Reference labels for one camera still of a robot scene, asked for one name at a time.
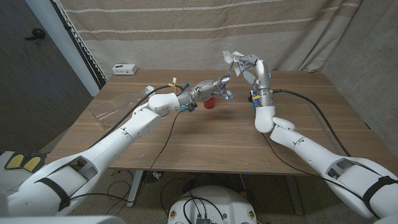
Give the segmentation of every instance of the white device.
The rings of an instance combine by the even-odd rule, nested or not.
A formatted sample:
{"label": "white device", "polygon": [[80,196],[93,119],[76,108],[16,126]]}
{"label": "white device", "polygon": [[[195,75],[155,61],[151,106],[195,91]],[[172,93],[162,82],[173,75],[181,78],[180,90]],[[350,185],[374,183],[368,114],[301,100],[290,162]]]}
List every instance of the white device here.
{"label": "white device", "polygon": [[112,68],[115,75],[134,75],[137,71],[136,64],[116,64]]}
{"label": "white device", "polygon": [[[212,204],[204,200],[201,201],[203,205],[199,199],[188,201],[191,199],[191,195],[211,201],[217,206],[221,214]],[[187,192],[182,195],[169,211],[168,224],[186,223],[184,211],[192,223],[257,223],[253,206],[244,197],[231,189],[215,185],[197,187],[192,189],[190,193]]]}
{"label": "white device", "polygon": [[[324,179],[329,180],[326,183],[332,191],[363,217],[384,218],[398,214],[397,176],[369,159],[336,155],[294,131],[295,125],[290,121],[275,117],[271,73],[257,56],[224,52],[224,59],[227,63],[236,62],[236,74],[243,73],[245,81],[254,85],[255,91],[251,93],[256,109],[255,126],[259,132],[272,131],[270,137],[273,141],[293,150]],[[249,67],[254,67],[258,78],[247,72]]]}

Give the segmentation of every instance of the beige curtain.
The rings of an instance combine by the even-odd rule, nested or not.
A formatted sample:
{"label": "beige curtain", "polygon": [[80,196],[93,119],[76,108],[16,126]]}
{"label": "beige curtain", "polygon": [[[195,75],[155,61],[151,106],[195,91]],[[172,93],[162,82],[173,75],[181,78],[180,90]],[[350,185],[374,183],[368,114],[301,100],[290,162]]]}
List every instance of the beige curtain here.
{"label": "beige curtain", "polygon": [[320,68],[361,0],[61,0],[107,76],[138,69],[224,70],[223,50],[273,70]]}

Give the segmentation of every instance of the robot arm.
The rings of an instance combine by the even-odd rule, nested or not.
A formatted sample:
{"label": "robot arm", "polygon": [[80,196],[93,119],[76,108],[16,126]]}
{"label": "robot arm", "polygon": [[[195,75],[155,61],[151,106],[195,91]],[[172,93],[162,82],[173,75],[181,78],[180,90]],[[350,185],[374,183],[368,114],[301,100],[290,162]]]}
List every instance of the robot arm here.
{"label": "robot arm", "polygon": [[130,120],[91,148],[54,161],[30,176],[16,193],[2,201],[6,204],[0,204],[0,208],[7,209],[2,214],[9,217],[68,215],[85,199],[70,198],[90,193],[103,172],[134,141],[155,131],[169,111],[192,112],[197,101],[219,95],[232,96],[226,88],[229,80],[227,74],[218,81],[203,81],[178,96],[169,93],[150,97],[146,104],[133,111]]}
{"label": "robot arm", "polygon": [[356,213],[366,218],[398,214],[398,178],[392,172],[369,159],[336,155],[321,145],[294,131],[290,121],[274,117],[270,138],[300,156],[323,178],[346,189],[326,182],[334,193]]}
{"label": "robot arm", "polygon": [[[272,117],[275,116],[275,106],[272,105],[271,72],[268,65],[253,54],[244,56],[239,52],[230,54],[228,51],[224,51],[223,54],[225,62],[236,63],[236,76],[242,73],[244,81],[254,88],[254,91],[251,92],[251,98],[256,110],[254,123],[256,129],[262,133],[272,131],[274,127]],[[251,67],[254,67],[257,78],[248,71]]]}
{"label": "robot arm", "polygon": [[[236,62],[237,76],[243,73],[246,83],[254,85],[251,96],[256,109],[255,126],[259,132],[272,131],[273,141],[293,150],[323,178],[329,180],[326,183],[332,191],[358,214],[366,218],[398,214],[397,176],[369,159],[336,155],[295,132],[293,123],[274,117],[271,73],[268,66],[255,55],[223,53],[227,63]],[[247,71],[249,67],[254,67],[258,79]],[[331,182],[346,187],[358,197]]]}

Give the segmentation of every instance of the black cable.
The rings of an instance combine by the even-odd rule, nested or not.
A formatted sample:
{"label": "black cable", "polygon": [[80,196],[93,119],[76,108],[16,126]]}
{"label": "black cable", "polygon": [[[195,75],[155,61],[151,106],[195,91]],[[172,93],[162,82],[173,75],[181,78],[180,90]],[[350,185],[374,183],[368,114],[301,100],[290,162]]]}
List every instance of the black cable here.
{"label": "black cable", "polygon": [[120,182],[127,184],[127,185],[129,186],[129,190],[130,190],[131,185],[130,185],[127,181],[118,180],[118,181],[113,182],[113,183],[108,187],[108,189],[106,190],[106,193],[110,195],[109,190],[111,189],[111,187],[112,187],[114,184],[117,184],[117,183],[120,183]]}
{"label": "black cable", "polygon": [[[127,191],[127,193],[123,196],[123,198],[125,198],[127,195],[129,195],[129,193],[130,193],[130,189]],[[118,200],[114,205],[112,205],[112,207],[110,207],[109,209],[108,209],[108,211],[106,211],[106,213],[105,213],[105,215],[107,215],[111,210],[112,210],[112,208],[114,208],[118,203],[120,203],[121,202],[121,200]]]}
{"label": "black cable", "polygon": [[310,102],[310,103],[317,109],[317,111],[319,112],[319,114],[322,116],[322,118],[323,118],[323,120],[325,121],[326,125],[329,127],[331,134],[335,137],[337,143],[340,145],[340,147],[343,149],[343,151],[347,154],[347,156],[350,156],[350,157],[351,157],[351,154],[348,152],[348,150],[344,147],[343,143],[341,143],[340,139],[337,137],[337,135],[336,135],[335,131],[333,130],[333,128],[331,127],[329,121],[326,119],[326,116],[322,113],[321,109],[318,107],[318,105],[317,105],[314,101],[312,101],[311,99],[309,99],[309,98],[307,98],[307,97],[305,97],[305,96],[303,96],[303,95],[301,95],[301,94],[295,93],[295,92],[293,92],[293,91],[288,91],[288,90],[273,90],[272,92],[273,92],[273,93],[282,93],[282,92],[284,92],[284,93],[289,93],[289,94],[298,96],[298,97],[300,97],[300,98],[302,98],[302,99],[307,100],[308,102]]}
{"label": "black cable", "polygon": [[261,134],[262,134],[262,136],[264,137],[264,139],[267,141],[269,147],[271,148],[272,152],[274,152],[275,156],[278,157],[278,159],[281,160],[284,164],[286,164],[286,165],[288,165],[289,167],[291,167],[291,168],[293,168],[293,169],[295,169],[295,170],[298,170],[298,171],[300,171],[300,172],[302,172],[302,173],[304,173],[304,174],[308,174],[308,175],[311,175],[311,176],[313,176],[313,177],[316,177],[316,178],[322,179],[322,180],[324,180],[324,181],[330,182],[330,183],[332,183],[332,184],[335,184],[335,185],[341,187],[342,189],[345,189],[345,190],[348,191],[349,193],[355,195],[355,197],[361,199],[361,201],[364,201],[363,198],[362,198],[361,196],[359,196],[357,193],[353,192],[352,190],[348,189],[347,187],[345,187],[345,186],[343,186],[343,185],[341,185],[341,184],[338,184],[338,183],[333,182],[333,181],[331,181],[331,180],[328,180],[328,179],[326,179],[326,178],[320,177],[320,176],[318,176],[318,175],[310,174],[309,172],[305,172],[304,170],[300,170],[300,169],[298,169],[298,168],[296,168],[296,167],[294,167],[294,166],[288,164],[287,162],[285,162],[283,159],[281,159],[281,158],[276,154],[274,148],[272,148],[271,144],[269,143],[268,139],[265,137],[264,133],[261,133]]}
{"label": "black cable", "polygon": [[[109,131],[107,131],[102,137],[100,137],[96,142],[94,142],[94,144],[92,144],[89,148],[91,148],[91,147],[93,147],[95,144],[97,144],[97,143],[99,143],[102,139],[104,139],[106,136],[108,136],[109,134],[111,134],[112,133],[112,131],[113,130],[115,130],[142,102],[144,102],[144,100],[146,99],[146,98],[148,98],[151,94],[153,94],[154,92],[156,92],[157,90],[161,90],[161,89],[163,89],[163,88],[168,88],[168,87],[171,87],[171,86],[169,86],[169,85],[164,85],[164,86],[161,86],[161,87],[158,87],[158,88],[156,88],[155,90],[152,90],[151,92],[149,92],[148,94],[146,94],[142,99],[140,99],[139,101],[138,101],[138,103],[135,105],[135,106],[133,106],[130,110],[129,110],[129,112],[127,112],[124,116],[123,116],[123,118],[122,119],[120,119],[120,121],[118,121],[111,129],[109,129]],[[182,86],[180,86],[180,85],[176,85],[176,87],[179,87],[180,89],[181,89],[181,91],[183,92],[185,89],[182,87]]]}
{"label": "black cable", "polygon": [[162,199],[163,191],[164,191],[164,189],[166,188],[166,186],[169,185],[169,183],[171,183],[171,182],[173,182],[173,181],[175,181],[175,180],[181,180],[182,182],[184,182],[185,185],[187,184],[185,180],[183,180],[183,179],[181,179],[181,178],[176,178],[176,179],[170,180],[169,182],[167,182],[167,183],[162,187],[162,190],[160,191],[160,204],[161,204],[161,206],[162,206],[162,208],[163,208],[163,211],[164,211],[164,213],[166,214],[166,216],[168,216],[169,214],[166,212],[166,208],[164,207],[164,204],[163,204],[163,199]]}
{"label": "black cable", "polygon": [[[112,177],[114,174],[116,174],[116,173],[120,174],[121,171],[129,172],[129,174],[130,174],[130,176],[131,176],[131,181],[134,179],[134,176],[133,176],[132,172],[129,171],[129,170],[116,170],[115,172],[113,172],[113,173],[111,174],[111,177]],[[127,183],[126,181],[123,181],[123,180],[119,180],[119,181],[113,182],[113,183],[108,187],[106,193],[108,194],[110,188],[112,187],[112,185],[114,185],[115,183],[118,183],[118,182],[124,182],[124,183],[126,183],[126,184],[129,186],[129,188],[128,188],[126,194],[123,196],[123,198],[125,198],[125,197],[130,193],[131,185],[130,185],[129,183]],[[106,211],[105,215],[107,215],[107,214],[112,210],[112,208],[114,208],[118,203],[121,202],[121,200],[112,199],[112,198],[109,197],[109,196],[108,196],[108,198],[111,199],[111,200],[117,200],[117,202],[116,202],[114,205],[112,205],[112,207],[110,207],[110,208],[108,209],[108,211]]]}
{"label": "black cable", "polygon": [[118,196],[116,196],[116,195],[106,194],[106,193],[87,193],[87,194],[81,194],[81,195],[77,195],[77,196],[71,197],[69,200],[74,200],[74,199],[76,199],[76,198],[80,198],[80,197],[84,197],[84,196],[90,196],[90,195],[109,196],[109,197],[114,197],[114,198],[117,198],[117,199],[119,199],[119,200],[125,201],[125,202],[127,202],[127,203],[130,202],[129,200],[126,200],[126,199],[124,199],[124,198],[118,197]]}
{"label": "black cable", "polygon": [[187,214],[185,213],[185,206],[187,205],[187,203],[188,203],[189,201],[195,200],[195,199],[204,200],[204,201],[210,203],[213,207],[215,207],[215,208],[217,209],[217,212],[219,213],[219,215],[220,215],[222,221],[225,222],[225,221],[224,221],[223,214],[221,214],[221,212],[220,212],[220,210],[218,209],[218,207],[217,207],[215,204],[213,204],[211,201],[209,201],[209,200],[207,200],[207,199],[205,199],[205,198],[192,197],[192,196],[184,196],[184,197],[181,197],[181,198],[186,198],[186,197],[191,197],[191,199],[188,199],[188,200],[184,203],[184,206],[183,206],[183,213],[184,213],[185,219],[187,219],[187,221],[189,222],[189,224],[192,224],[192,222],[188,219]]}

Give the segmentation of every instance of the wall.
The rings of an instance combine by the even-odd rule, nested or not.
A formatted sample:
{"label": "wall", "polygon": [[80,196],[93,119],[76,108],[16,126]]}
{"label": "wall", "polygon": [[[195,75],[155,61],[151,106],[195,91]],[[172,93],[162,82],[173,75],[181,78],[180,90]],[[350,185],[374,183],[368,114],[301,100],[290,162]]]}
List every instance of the wall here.
{"label": "wall", "polygon": [[50,0],[25,0],[91,96],[100,91]]}
{"label": "wall", "polygon": [[321,69],[398,158],[398,1],[364,0]]}

